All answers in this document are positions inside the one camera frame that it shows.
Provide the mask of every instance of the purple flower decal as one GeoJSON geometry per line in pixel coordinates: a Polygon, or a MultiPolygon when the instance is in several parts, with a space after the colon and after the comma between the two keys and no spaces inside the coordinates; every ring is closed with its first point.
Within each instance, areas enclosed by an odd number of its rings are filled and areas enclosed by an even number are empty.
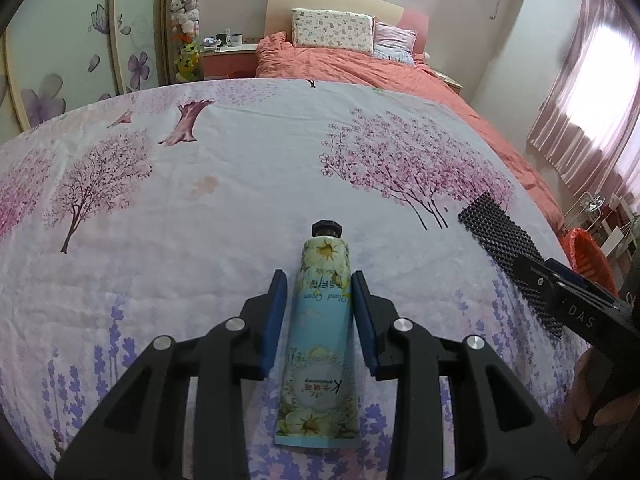
{"type": "Polygon", "coordinates": [[[92,27],[103,34],[109,33],[109,16],[101,4],[98,4],[95,7],[95,12],[91,13],[91,27],[89,27],[89,30],[92,27]]]}
{"type": "Polygon", "coordinates": [[[93,72],[100,65],[100,56],[94,54],[89,62],[89,73],[93,72]]]}
{"type": "Polygon", "coordinates": [[[9,86],[8,78],[5,74],[0,74],[0,105],[4,102],[4,96],[6,95],[6,89],[9,86]]]}
{"type": "Polygon", "coordinates": [[[129,63],[127,64],[127,68],[131,72],[129,86],[134,90],[140,90],[140,78],[146,81],[149,77],[149,67],[146,65],[147,59],[148,57],[144,50],[140,52],[139,58],[135,54],[132,54],[129,58],[129,63]]]}
{"type": "Polygon", "coordinates": [[[61,88],[62,78],[58,74],[48,74],[40,83],[37,95],[28,88],[20,92],[32,128],[65,112],[66,101],[56,98],[61,88]]]}

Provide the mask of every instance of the beige headboard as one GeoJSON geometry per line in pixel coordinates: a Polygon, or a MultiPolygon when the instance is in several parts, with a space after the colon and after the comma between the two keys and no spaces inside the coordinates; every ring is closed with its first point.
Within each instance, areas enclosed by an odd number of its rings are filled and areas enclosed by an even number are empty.
{"type": "Polygon", "coordinates": [[[377,16],[383,22],[418,31],[414,52],[422,52],[426,43],[429,18],[383,0],[268,0],[264,20],[264,35],[285,30],[291,35],[291,9],[347,10],[377,16]]]}

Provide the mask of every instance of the nightstand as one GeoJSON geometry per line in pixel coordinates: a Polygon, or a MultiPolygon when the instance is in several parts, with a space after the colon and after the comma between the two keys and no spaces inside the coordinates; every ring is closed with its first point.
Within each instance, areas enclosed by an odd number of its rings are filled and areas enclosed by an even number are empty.
{"type": "Polygon", "coordinates": [[[205,48],[202,53],[204,79],[226,79],[233,72],[246,72],[255,75],[258,57],[257,43],[243,43],[222,50],[205,48]]]}
{"type": "Polygon", "coordinates": [[[462,92],[463,86],[459,82],[453,80],[448,75],[443,74],[442,72],[438,72],[437,70],[434,70],[434,72],[440,79],[442,79],[447,84],[449,88],[451,88],[456,94],[460,95],[460,92],[462,92]]]}

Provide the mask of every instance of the black cap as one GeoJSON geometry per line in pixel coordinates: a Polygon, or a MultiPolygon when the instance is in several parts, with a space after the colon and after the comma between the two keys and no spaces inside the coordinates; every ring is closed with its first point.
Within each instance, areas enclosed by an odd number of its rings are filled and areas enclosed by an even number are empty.
{"type": "Polygon", "coordinates": [[[342,235],[342,226],[333,220],[321,220],[311,226],[311,235],[340,238],[342,235]]]}

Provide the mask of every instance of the pink curtain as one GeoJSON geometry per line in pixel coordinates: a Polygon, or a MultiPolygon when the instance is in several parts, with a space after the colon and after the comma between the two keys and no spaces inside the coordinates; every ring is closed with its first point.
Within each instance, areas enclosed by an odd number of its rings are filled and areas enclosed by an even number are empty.
{"type": "Polygon", "coordinates": [[[640,41],[614,0],[582,0],[574,41],[529,142],[575,194],[640,199],[639,114],[640,41]]]}

